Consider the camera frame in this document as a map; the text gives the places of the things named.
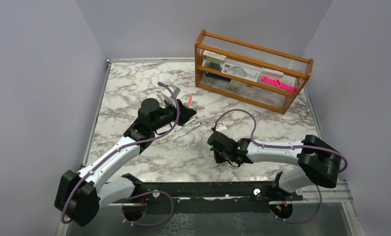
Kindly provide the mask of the orange highlighter pen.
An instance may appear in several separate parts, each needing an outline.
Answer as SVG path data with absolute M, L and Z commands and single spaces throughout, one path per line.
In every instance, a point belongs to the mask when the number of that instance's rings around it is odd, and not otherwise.
M 189 96 L 189 100 L 188 100 L 188 108 L 190 108 L 190 107 L 191 107 L 192 100 L 193 100 L 193 93 L 191 93 L 191 94 L 190 94 L 190 96 Z

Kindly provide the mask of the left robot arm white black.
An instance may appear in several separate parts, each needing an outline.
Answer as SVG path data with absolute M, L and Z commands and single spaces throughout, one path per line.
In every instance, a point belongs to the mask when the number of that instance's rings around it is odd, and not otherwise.
M 197 112 L 179 100 L 166 102 L 162 108 L 158 100 L 147 98 L 138 109 L 138 117 L 108 152 L 91 165 L 74 172 L 66 171 L 60 179 L 54 206 L 61 211 L 63 224 L 75 222 L 85 226 L 99 209 L 119 199 L 130 202 L 140 199 L 142 189 L 127 178 L 107 183 L 124 164 L 139 156 L 153 141 L 169 131 L 156 135 L 156 131 L 169 125 L 183 126 Z

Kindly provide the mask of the white board marker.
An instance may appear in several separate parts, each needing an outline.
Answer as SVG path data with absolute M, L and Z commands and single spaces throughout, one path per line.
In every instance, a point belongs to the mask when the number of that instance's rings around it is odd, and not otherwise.
M 185 126 L 189 125 L 191 122 L 195 121 L 196 119 L 197 119 L 197 117 L 191 118 L 189 121 L 187 121 L 187 122 L 184 123 L 182 126 L 180 126 L 178 129 L 176 129 L 174 132 L 178 132 L 179 130 L 181 130 L 181 129 L 184 128 Z
M 194 130 L 196 130 L 197 128 L 199 128 L 200 126 L 202 125 L 202 122 L 198 123 L 197 125 L 195 125 L 194 127 L 190 128 L 189 130 L 185 131 L 184 133 L 180 134 L 178 137 L 181 138 L 191 132 L 193 132 Z

